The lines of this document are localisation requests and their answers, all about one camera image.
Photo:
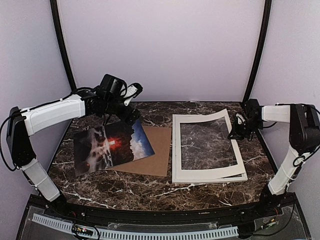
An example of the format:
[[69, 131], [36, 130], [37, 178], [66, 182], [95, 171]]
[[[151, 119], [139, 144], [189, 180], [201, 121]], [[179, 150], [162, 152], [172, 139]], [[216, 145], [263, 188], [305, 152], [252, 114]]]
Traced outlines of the landscape photo print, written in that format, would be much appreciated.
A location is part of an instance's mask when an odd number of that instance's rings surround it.
[[77, 177], [153, 156], [155, 151], [141, 125], [118, 121], [73, 135]]

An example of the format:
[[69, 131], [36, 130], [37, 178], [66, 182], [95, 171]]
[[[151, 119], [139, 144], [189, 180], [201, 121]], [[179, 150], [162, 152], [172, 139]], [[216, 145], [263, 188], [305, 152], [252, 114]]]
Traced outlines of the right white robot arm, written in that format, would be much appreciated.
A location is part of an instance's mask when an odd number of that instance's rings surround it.
[[283, 195], [295, 181], [306, 161], [320, 149], [320, 112], [306, 103], [278, 103], [260, 105], [257, 99], [244, 103], [244, 114], [236, 113], [228, 135], [230, 140], [252, 140], [253, 133], [264, 128], [265, 122], [289, 125], [288, 151], [275, 176], [267, 184], [262, 201], [255, 205], [255, 213], [266, 217], [275, 208], [268, 196]]

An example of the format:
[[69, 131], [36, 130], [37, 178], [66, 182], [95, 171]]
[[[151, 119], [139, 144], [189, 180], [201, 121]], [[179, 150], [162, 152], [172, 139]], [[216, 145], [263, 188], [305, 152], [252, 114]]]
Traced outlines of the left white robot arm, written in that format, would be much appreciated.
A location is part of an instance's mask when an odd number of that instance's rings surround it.
[[51, 203], [50, 208], [58, 217], [67, 218], [71, 208], [62, 200], [63, 194], [38, 161], [31, 137], [59, 123], [90, 115], [115, 115], [128, 125], [133, 125], [140, 117], [140, 112], [132, 108], [130, 102], [142, 90], [137, 83], [115, 94], [104, 91], [101, 87], [81, 87], [51, 102], [10, 110], [5, 120], [6, 142], [13, 164], [15, 168], [22, 170], [40, 194]]

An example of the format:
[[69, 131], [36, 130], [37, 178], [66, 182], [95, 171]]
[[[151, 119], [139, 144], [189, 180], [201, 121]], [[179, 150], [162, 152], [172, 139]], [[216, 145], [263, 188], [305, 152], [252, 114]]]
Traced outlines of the white picture frame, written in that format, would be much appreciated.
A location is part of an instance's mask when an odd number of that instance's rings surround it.
[[181, 124], [193, 124], [224, 119], [227, 131], [232, 129], [229, 114], [226, 109], [209, 115], [172, 115], [172, 182], [174, 184], [216, 184], [245, 182], [248, 180], [245, 165], [236, 140], [231, 146], [237, 164], [212, 169], [182, 169], [181, 154]]

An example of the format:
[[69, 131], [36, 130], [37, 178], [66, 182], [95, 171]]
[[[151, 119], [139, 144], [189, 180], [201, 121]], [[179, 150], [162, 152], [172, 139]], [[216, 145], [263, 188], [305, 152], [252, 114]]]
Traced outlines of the clear acrylic sheet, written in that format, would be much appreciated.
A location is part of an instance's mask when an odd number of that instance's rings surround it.
[[237, 164], [228, 127], [222, 117], [216, 120], [180, 124], [181, 167], [208, 170]]

